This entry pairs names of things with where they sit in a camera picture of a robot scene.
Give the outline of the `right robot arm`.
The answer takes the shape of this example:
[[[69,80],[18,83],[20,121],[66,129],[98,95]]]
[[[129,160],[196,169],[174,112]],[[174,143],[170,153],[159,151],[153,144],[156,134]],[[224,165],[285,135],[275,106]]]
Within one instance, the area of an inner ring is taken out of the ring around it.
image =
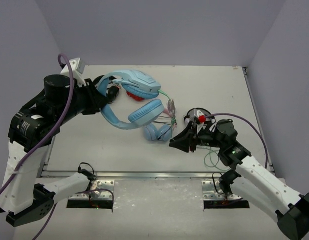
[[[202,129],[195,121],[169,146],[185,153],[199,145],[218,148],[218,157],[230,169],[219,179],[226,196],[242,197],[271,217],[290,240],[301,240],[309,233],[309,193],[302,194],[262,166],[252,153],[237,141],[232,120],[220,120],[214,129]]]

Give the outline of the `light blue headphones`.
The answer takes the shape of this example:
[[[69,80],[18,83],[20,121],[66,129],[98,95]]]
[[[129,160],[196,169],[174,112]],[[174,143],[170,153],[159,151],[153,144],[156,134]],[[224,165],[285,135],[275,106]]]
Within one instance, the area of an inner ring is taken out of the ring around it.
[[[121,120],[115,114],[112,104],[100,107],[100,113],[113,127],[120,130],[142,128],[151,124],[164,112],[165,106],[159,99],[162,85],[149,74],[136,69],[114,70],[99,80],[96,89],[105,96],[110,83],[120,86],[126,93],[143,99],[138,102],[128,95],[123,98],[132,104],[132,107],[128,108],[132,112],[127,116],[127,121]]]

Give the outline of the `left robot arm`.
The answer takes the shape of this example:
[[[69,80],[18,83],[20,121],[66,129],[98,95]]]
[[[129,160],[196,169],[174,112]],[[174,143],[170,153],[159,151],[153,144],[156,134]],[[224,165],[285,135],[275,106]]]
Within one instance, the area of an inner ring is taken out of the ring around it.
[[[74,175],[52,184],[36,182],[42,161],[48,156],[53,138],[61,126],[78,115],[93,115],[108,103],[107,95],[95,84],[60,74],[44,78],[43,90],[11,120],[9,158],[2,189],[0,213],[20,227],[43,219],[58,202],[91,189],[97,176],[80,168]]]

